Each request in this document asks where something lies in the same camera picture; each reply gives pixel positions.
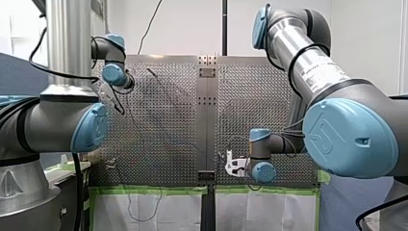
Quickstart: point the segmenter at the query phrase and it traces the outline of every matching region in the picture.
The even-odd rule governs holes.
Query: silver robot arm segment
[[[90,0],[47,0],[46,19],[48,70],[65,77],[50,73],[40,97],[0,98],[0,225],[5,227],[58,198],[59,189],[50,189],[39,153],[89,152],[104,140],[107,109],[84,78],[91,75],[91,58],[105,60],[103,79],[111,86],[133,85],[124,71],[123,38],[107,35],[91,42]],[[30,228],[59,229],[60,207],[48,209],[50,218]]]
[[[253,46],[266,49],[271,61],[288,73],[307,109],[305,146],[320,167],[355,178],[408,175],[408,102],[393,100],[369,81],[344,73],[328,57],[330,32],[319,13],[261,9]],[[297,109],[293,101],[290,116],[299,117],[304,109]],[[253,148],[252,154],[264,149]]]

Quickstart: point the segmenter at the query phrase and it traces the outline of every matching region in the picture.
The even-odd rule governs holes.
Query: vertical metal post
[[[216,175],[215,130],[217,122],[217,58],[199,57],[197,81],[197,140],[205,146],[204,163],[198,163],[198,184],[207,187],[207,194],[201,200],[201,231],[216,230]]]
[[[90,0],[46,1],[49,69],[90,77]],[[49,76],[44,95],[96,97],[90,80]]]
[[[228,0],[222,0],[222,56],[228,55]]]
[[[108,22],[108,0],[102,2],[103,7],[103,22],[105,24],[105,34],[109,34],[109,22]]]

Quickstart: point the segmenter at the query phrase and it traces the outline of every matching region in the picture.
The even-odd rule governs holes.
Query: pegboard
[[[135,89],[110,109],[108,136],[98,150],[94,185],[191,186],[196,169],[197,57],[128,56]],[[94,75],[100,75],[98,64]],[[116,159],[116,168],[106,162]]]
[[[252,128],[282,131],[292,94],[286,73],[267,59],[255,57],[220,57],[217,71],[216,153],[225,156],[228,141],[234,136],[248,139]],[[233,158],[248,155],[248,141],[234,139],[232,148]],[[217,159],[217,184],[246,184],[228,175],[224,160],[219,155]],[[308,154],[275,154],[271,162],[277,170],[273,186],[310,188],[318,181],[316,165]]]
[[[202,162],[209,159],[200,156],[206,153],[216,160],[210,169],[216,170],[217,184],[245,184],[226,174],[218,154],[225,154],[232,136],[247,138],[252,128],[282,130],[291,89],[287,76],[264,58],[213,59],[215,76],[204,80],[202,57],[128,56],[126,68],[136,87],[128,96],[119,95],[125,115],[110,109],[108,136],[96,152],[99,162],[90,178],[93,185],[196,186],[197,172],[208,167]],[[98,64],[93,74],[100,75],[102,67]],[[234,158],[246,156],[247,141],[234,140],[233,151]],[[106,168],[113,158],[116,168]],[[277,168],[272,185],[310,188],[317,183],[316,166],[307,154],[273,155],[272,162]]]

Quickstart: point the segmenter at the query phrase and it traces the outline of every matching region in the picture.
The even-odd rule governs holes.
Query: black cable
[[[270,4],[267,4],[265,6],[265,22],[266,22],[266,26],[265,26],[265,52],[267,53],[267,58],[268,61],[278,70],[282,70],[285,71],[284,68],[280,67],[279,65],[277,65],[272,58],[269,55],[269,44],[268,44],[268,9],[270,8]]]
[[[282,135],[287,135],[290,137],[295,137],[295,138],[305,138],[305,135],[301,134],[301,133],[291,133],[291,132],[283,132]]]
[[[298,152],[296,150],[296,147],[294,146],[294,144],[291,142],[291,140],[289,140],[287,137],[285,137],[285,133],[272,133],[273,135],[276,135],[278,137],[280,137],[282,139],[282,143],[283,143],[283,148],[282,148],[282,152],[285,154],[285,156],[289,157],[289,158],[294,158],[297,156]],[[293,149],[293,155],[290,155],[289,153],[286,153],[286,143],[288,143],[291,148]]]
[[[44,36],[45,36],[45,33],[46,33],[46,32],[47,32],[47,28],[45,27],[45,28],[42,30],[42,33],[41,33],[41,35],[40,35],[40,37],[39,37],[39,41],[38,41],[36,47],[35,47],[34,50],[31,52],[30,57],[29,57],[29,59],[28,59],[28,62],[30,63],[30,65],[32,65],[32,66],[35,67],[36,69],[42,70],[42,71],[47,72],[47,73],[49,73],[49,74],[58,75],[58,76],[60,76],[60,77],[67,78],[67,79],[83,79],[83,80],[92,80],[92,81],[95,81],[95,82],[96,82],[96,81],[99,81],[99,78],[98,78],[98,77],[84,77],[84,76],[76,76],[76,75],[61,73],[61,72],[57,72],[57,71],[54,71],[54,70],[50,70],[50,69],[48,69],[48,68],[43,67],[42,65],[39,65],[39,64],[34,63],[34,62],[33,62],[33,58],[34,58],[34,56],[36,55],[36,53],[37,53],[39,47],[41,46],[42,40],[44,39]]]
[[[81,163],[79,161],[79,154],[72,153],[74,160],[75,175],[77,182],[77,210],[75,215],[74,231],[80,231],[82,212],[84,210],[84,178],[81,171]]]
[[[117,102],[117,104],[119,105],[119,108],[117,107],[117,105],[115,104],[115,109],[122,115],[124,116],[126,114],[125,109],[123,108],[122,103],[120,102],[119,98],[117,97],[116,91],[114,89],[114,87],[112,87],[112,85],[109,85],[109,87],[112,90],[112,93],[114,94],[115,100]]]
[[[251,155],[250,155],[250,153],[248,152],[248,155],[246,156],[246,161],[245,161],[245,171],[244,171],[244,175],[246,175],[247,173],[248,173],[248,160],[251,158]],[[258,191],[258,190],[260,190],[261,188],[262,188],[262,185],[261,186],[259,186],[257,189],[254,189],[254,188],[252,188],[252,186],[249,184],[249,181],[248,181],[248,178],[249,177],[244,177],[245,178],[245,183],[246,183],[246,186],[249,188],[249,189],[251,189],[252,191]]]
[[[159,83],[159,85],[161,86],[161,88],[162,88],[163,91],[165,92],[168,101],[169,101],[169,102],[171,103],[171,105],[173,105],[173,107],[176,109],[177,113],[180,114],[180,112],[179,112],[179,107],[178,107],[178,106],[174,103],[174,101],[171,99],[171,96],[168,94],[168,92],[167,92],[165,86],[163,86],[162,82],[160,82],[159,76],[158,76],[153,70],[151,70],[150,68],[147,68],[147,71],[149,71],[150,74],[151,74],[151,75],[155,78],[155,80]],[[191,146],[193,146],[197,151],[199,151],[201,154],[204,154],[208,159],[210,159],[210,160],[212,160],[214,163],[216,163],[216,160],[215,160],[213,157],[209,156],[206,152],[202,151],[201,148],[199,148],[195,143],[193,143],[193,142],[188,142],[188,141],[186,141],[186,142],[183,142],[183,141],[175,141],[175,140],[172,138],[172,136],[167,132],[167,130],[166,130],[165,127],[163,126],[162,122],[161,122],[159,119],[157,119],[155,116],[153,116],[153,115],[149,112],[149,110],[148,110],[147,108],[146,108],[146,110],[147,110],[147,113],[149,114],[149,116],[150,116],[151,118],[153,118],[153,119],[156,121],[156,123],[158,123],[158,125],[160,126],[160,128],[162,129],[162,131],[164,131],[164,133],[166,134],[166,136],[167,136],[167,138],[168,138],[168,140],[169,140],[170,142],[176,143],[176,144],[187,144],[187,145],[191,145]]]
[[[95,37],[90,37],[90,42],[93,42],[95,44],[95,55],[93,59],[93,65],[90,69],[94,69],[96,67],[96,64],[98,63],[98,55],[99,55],[99,45],[98,42],[96,42]]]
[[[300,120],[298,120],[297,122],[295,122],[295,123],[289,125],[289,126],[284,127],[283,130],[285,131],[285,130],[288,130],[288,129],[290,129],[290,128],[294,128],[296,125],[299,125],[299,124],[302,123],[302,122],[303,122],[303,118],[300,119]]]
[[[386,202],[386,203],[384,203],[384,204],[378,205],[378,206],[376,206],[376,207],[374,207],[374,208],[372,208],[372,209],[369,209],[369,210],[365,211],[363,214],[359,215],[359,216],[357,217],[357,219],[355,220],[355,223],[356,223],[357,228],[358,228],[359,230],[363,230],[363,228],[362,228],[361,225],[360,225],[360,221],[363,220],[366,216],[368,216],[368,215],[370,215],[370,214],[372,214],[372,213],[378,212],[378,211],[380,211],[380,210],[389,208],[389,207],[391,207],[391,206],[393,206],[393,205],[396,205],[396,204],[398,204],[398,203],[404,202],[404,201],[406,201],[406,200],[408,200],[408,194],[407,194],[407,195],[404,195],[404,196],[402,196],[402,197],[400,197],[400,198],[397,198],[397,199],[395,199],[395,200]]]
[[[144,33],[143,37],[140,40],[140,47],[139,47],[138,55],[140,54],[141,48],[143,47],[144,38],[146,38],[147,34],[149,33],[150,27],[151,27],[151,25],[153,23],[153,19],[155,18],[157,10],[159,9],[162,2],[163,2],[163,0],[160,0],[159,3],[157,4],[156,10],[154,11],[152,18],[150,19],[149,25],[147,26],[147,30],[146,30],[146,32]]]
[[[407,94],[393,95],[393,96],[389,96],[389,98],[391,98],[391,99],[393,99],[393,100],[407,100],[407,99],[408,99],[408,95],[407,95]]]

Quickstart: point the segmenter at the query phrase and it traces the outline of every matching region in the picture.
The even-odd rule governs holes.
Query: green tape
[[[324,170],[318,171],[318,181],[328,185],[330,183],[330,174]]]
[[[231,193],[249,193],[251,189],[248,186],[217,186],[217,193],[231,194]],[[263,186],[257,193],[270,194],[292,194],[292,195],[318,195],[319,189],[291,189],[283,187]]]
[[[48,167],[45,170],[50,171],[50,170],[55,170],[55,169],[58,169],[58,170],[75,170],[75,165],[73,163],[67,163],[66,165],[57,164],[57,165]]]
[[[108,186],[90,188],[94,194],[163,194],[163,195],[195,195],[207,193],[206,187],[153,187],[153,186]]]

